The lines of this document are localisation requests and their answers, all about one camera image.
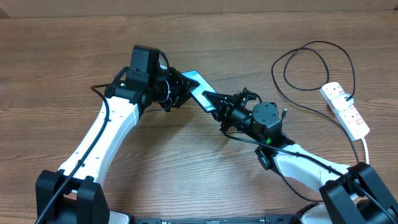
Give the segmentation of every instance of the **white cable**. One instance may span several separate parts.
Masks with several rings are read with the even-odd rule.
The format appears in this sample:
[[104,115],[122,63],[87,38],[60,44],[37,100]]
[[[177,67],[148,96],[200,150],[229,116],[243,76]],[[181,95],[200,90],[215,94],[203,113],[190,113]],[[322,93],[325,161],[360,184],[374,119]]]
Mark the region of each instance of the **white cable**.
[[368,152],[368,145],[366,144],[365,138],[361,138],[363,142],[363,148],[365,150],[365,161],[369,164],[369,152]]
[[166,81],[166,84],[167,84],[167,97],[166,97],[166,100],[168,100],[171,92],[170,92],[169,82],[168,82],[167,80],[165,80],[165,81]]

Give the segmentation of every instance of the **black joint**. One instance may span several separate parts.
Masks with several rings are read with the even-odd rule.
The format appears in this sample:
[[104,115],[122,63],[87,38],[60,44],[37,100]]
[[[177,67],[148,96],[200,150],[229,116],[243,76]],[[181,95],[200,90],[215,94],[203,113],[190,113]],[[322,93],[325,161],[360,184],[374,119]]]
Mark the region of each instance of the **black joint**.
[[354,171],[352,167],[347,168],[348,170],[348,175],[351,179],[355,180],[358,178],[358,174]]
[[253,108],[253,122],[251,124],[254,133],[264,135],[266,139],[281,138],[282,121],[279,119],[277,108],[271,103],[259,103]]
[[65,172],[64,169],[57,170],[57,173],[58,173],[58,174],[61,174],[61,175],[63,175],[64,172]]
[[264,154],[264,152],[261,150],[261,147],[258,147],[254,152],[256,153],[261,166],[265,170],[269,170],[271,168],[271,163],[270,163],[269,159],[266,157],[266,155]]
[[87,176],[87,177],[85,178],[85,181],[94,182],[94,177],[92,177],[92,176]]
[[250,101],[250,100],[256,100],[257,99],[257,97],[255,96],[255,95],[252,95],[252,94],[248,94],[248,100]]
[[283,136],[283,139],[284,139],[285,143],[288,144],[288,145],[290,145],[290,146],[296,144],[295,141],[293,141],[293,140],[287,138],[286,136]]
[[[37,216],[39,216],[44,208],[47,206],[54,192],[62,185],[64,181],[63,175],[58,172],[50,172],[43,170],[36,181],[36,207]],[[54,221],[56,217],[55,205],[52,205],[44,216],[44,220]]]

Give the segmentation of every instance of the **white power strip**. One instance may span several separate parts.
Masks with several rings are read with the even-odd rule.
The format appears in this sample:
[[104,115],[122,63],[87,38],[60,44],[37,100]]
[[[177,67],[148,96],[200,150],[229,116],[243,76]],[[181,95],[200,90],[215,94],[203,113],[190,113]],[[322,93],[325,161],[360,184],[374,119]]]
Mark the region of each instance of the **white power strip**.
[[330,109],[335,113],[340,124],[347,131],[349,138],[352,141],[362,139],[365,148],[366,163],[368,164],[368,147],[364,137],[369,133],[370,129],[355,108],[354,99],[346,101],[350,95],[345,93],[337,82],[325,84],[320,89],[320,92]]

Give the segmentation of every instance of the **white power cord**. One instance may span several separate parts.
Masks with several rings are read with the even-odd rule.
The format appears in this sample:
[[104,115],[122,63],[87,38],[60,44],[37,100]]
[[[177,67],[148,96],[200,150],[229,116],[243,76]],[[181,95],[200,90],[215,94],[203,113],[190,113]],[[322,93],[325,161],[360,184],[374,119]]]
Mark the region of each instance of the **white power cord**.
[[363,142],[363,148],[365,150],[365,161],[367,164],[369,164],[369,152],[368,152],[368,145],[366,144],[365,138],[361,138]]

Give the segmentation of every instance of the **power cord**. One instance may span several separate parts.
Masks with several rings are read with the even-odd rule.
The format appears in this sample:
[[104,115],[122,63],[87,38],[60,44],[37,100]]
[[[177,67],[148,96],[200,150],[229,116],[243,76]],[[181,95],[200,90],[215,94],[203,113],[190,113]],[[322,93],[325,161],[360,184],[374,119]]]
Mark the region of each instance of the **power cord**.
[[366,144],[365,138],[361,138],[362,143],[363,143],[363,149],[365,150],[365,162],[369,164],[369,151],[368,151],[368,145]]
[[246,117],[246,118],[243,118],[243,119],[241,119],[241,120],[235,122],[235,123],[232,124],[232,125],[229,125],[226,129],[223,130],[223,134],[224,134],[227,138],[230,138],[230,139],[234,139],[234,140],[241,141],[241,142],[246,142],[246,143],[255,144],[255,145],[261,146],[261,147],[263,147],[263,148],[273,150],[273,151],[275,151],[275,152],[283,152],[283,153],[285,153],[285,154],[289,154],[289,155],[292,155],[292,156],[299,156],[299,157],[308,159],[308,160],[310,160],[310,161],[312,161],[312,162],[318,164],[319,166],[323,167],[323,168],[326,169],[327,171],[332,172],[332,173],[334,173],[334,174],[336,174],[336,175],[339,175],[342,179],[345,179],[351,186],[353,186],[354,188],[356,188],[356,189],[357,189],[359,192],[361,192],[363,195],[367,196],[367,198],[368,198],[370,201],[372,201],[372,203],[373,203],[377,208],[379,208],[384,214],[387,215],[387,217],[391,220],[392,223],[397,224],[397,222],[393,219],[393,217],[390,215],[390,213],[388,213],[388,211],[387,211],[385,208],[383,208],[383,207],[381,206],[381,204],[380,204],[376,199],[374,199],[374,198],[372,197],[372,195],[370,195],[369,193],[367,193],[367,192],[366,192],[361,186],[359,186],[355,181],[351,180],[350,178],[348,178],[347,176],[345,176],[345,175],[342,174],[341,172],[338,172],[337,170],[333,169],[332,167],[327,166],[326,164],[324,164],[324,163],[322,163],[322,162],[320,162],[320,161],[318,161],[318,160],[312,158],[311,156],[305,155],[305,154],[301,154],[301,153],[298,153],[298,152],[286,151],[286,150],[284,150],[284,149],[279,149],[279,148],[276,148],[276,147],[274,147],[274,146],[270,146],[270,145],[263,144],[263,143],[261,143],[261,142],[257,142],[257,141],[253,141],[253,140],[249,140],[249,139],[237,138],[237,137],[234,137],[234,136],[229,135],[229,134],[227,133],[227,131],[228,131],[229,128],[231,128],[232,126],[235,126],[235,125],[239,124],[240,122],[243,122],[243,121],[245,121],[245,120],[247,120],[247,119],[249,119],[249,118],[251,118],[251,117],[252,117],[252,116],[248,116],[248,117]]
[[109,84],[103,84],[103,85],[95,85],[90,87],[91,90],[93,90],[96,94],[98,94],[102,100],[104,101],[105,104],[105,109],[106,109],[106,114],[105,114],[105,119],[104,119],[104,123],[101,127],[101,129],[99,130],[97,136],[95,137],[94,141],[91,143],[91,145],[88,147],[87,151],[84,153],[84,155],[81,157],[80,160],[78,160],[75,168],[72,170],[72,172],[69,174],[69,176],[67,177],[67,179],[63,182],[63,184],[61,185],[61,187],[58,188],[58,190],[56,191],[56,193],[54,194],[54,196],[50,199],[50,201],[48,202],[48,204],[45,206],[45,208],[43,209],[42,213],[39,215],[39,217],[37,217],[37,220],[35,222],[35,224],[41,224],[43,222],[44,216],[45,214],[47,214],[47,212],[49,211],[50,207],[55,203],[56,199],[59,197],[59,195],[61,195],[63,193],[63,190],[66,188],[66,186],[68,185],[69,181],[72,179],[72,177],[76,174],[77,170],[80,168],[80,166],[84,163],[84,161],[86,160],[86,158],[88,157],[88,154],[91,152],[91,150],[94,148],[95,144],[98,142],[98,140],[100,139],[102,133],[105,130],[106,124],[109,121],[109,105],[108,102],[106,101],[105,96],[99,92],[98,90],[96,90],[96,88],[101,88],[101,87],[106,87]]
[[311,108],[306,107],[306,106],[302,106],[302,105],[300,105],[300,104],[298,104],[298,103],[292,101],[291,99],[289,99],[289,98],[282,92],[282,90],[279,88],[279,86],[278,86],[278,84],[277,84],[277,82],[276,82],[276,80],[275,80],[275,76],[274,76],[274,66],[275,66],[275,64],[276,64],[279,60],[281,60],[282,58],[284,58],[286,55],[291,54],[291,53],[294,52],[294,53],[290,56],[290,58],[288,59],[288,61],[287,61],[286,64],[285,64],[285,68],[284,68],[284,79],[285,79],[286,83],[287,83],[288,85],[290,85],[292,88],[295,88],[296,90],[301,90],[301,91],[314,91],[314,90],[319,90],[320,88],[322,88],[322,86],[317,87],[317,88],[312,88],[312,89],[298,88],[298,87],[294,86],[293,84],[289,83],[289,81],[287,81],[287,78],[286,78],[286,68],[287,68],[287,65],[289,64],[290,60],[291,60],[294,56],[296,56],[297,53],[298,53],[300,50],[310,50],[310,51],[316,53],[316,54],[318,55],[318,57],[321,59],[321,61],[323,62],[323,65],[325,66],[326,74],[327,74],[327,78],[326,78],[325,84],[327,84],[327,83],[329,82],[330,74],[329,74],[329,68],[328,68],[328,66],[327,66],[327,64],[326,64],[326,62],[325,62],[325,60],[323,59],[323,57],[322,57],[316,50],[313,50],[313,49],[311,49],[311,48],[305,47],[305,46],[310,45],[310,44],[312,44],[312,43],[330,44],[330,45],[333,45],[333,46],[335,46],[335,47],[338,47],[340,50],[342,50],[342,51],[346,54],[346,56],[348,57],[348,60],[349,60],[349,62],[350,62],[350,64],[351,64],[351,69],[352,69],[352,71],[353,71],[353,78],[354,78],[354,89],[353,89],[353,93],[351,94],[351,96],[349,96],[349,97],[347,98],[347,100],[348,100],[348,99],[351,99],[351,98],[353,97],[353,95],[354,95],[354,93],[355,93],[355,69],[354,69],[354,64],[353,64],[353,61],[351,60],[351,57],[348,55],[347,51],[344,50],[343,48],[341,48],[339,45],[336,45],[336,44],[333,44],[333,43],[330,43],[330,42],[326,42],[326,41],[320,41],[320,40],[312,41],[312,42],[309,42],[309,43],[307,43],[307,44],[304,44],[303,46],[301,46],[301,47],[299,47],[299,48],[297,48],[297,49],[293,49],[293,50],[287,52],[286,54],[282,55],[280,58],[278,58],[278,59],[274,62],[274,64],[272,64],[272,67],[271,67],[271,75],[272,75],[272,79],[273,79],[273,81],[274,81],[275,87],[278,89],[278,92],[279,92],[287,101],[289,101],[289,102],[293,103],[294,105],[299,106],[299,107],[301,107],[301,108],[304,108],[304,109],[307,109],[307,110],[316,112],[317,114],[320,114],[320,115],[324,116],[325,118],[329,119],[331,122],[335,123],[339,128],[341,128],[341,129],[344,131],[344,133],[346,134],[346,136],[347,136],[347,138],[348,138],[348,141],[349,141],[349,143],[351,144],[351,147],[353,148],[354,155],[355,155],[355,158],[356,158],[356,162],[359,163],[358,154],[356,153],[356,149],[355,149],[355,147],[354,147],[354,144],[353,144],[352,140],[349,138],[349,135],[348,135],[347,131],[344,129],[344,127],[342,127],[341,124],[339,124],[337,121],[335,121],[334,119],[332,119],[331,117],[327,116],[326,114],[324,114],[324,113],[322,113],[322,112],[320,112],[320,111],[311,109]]

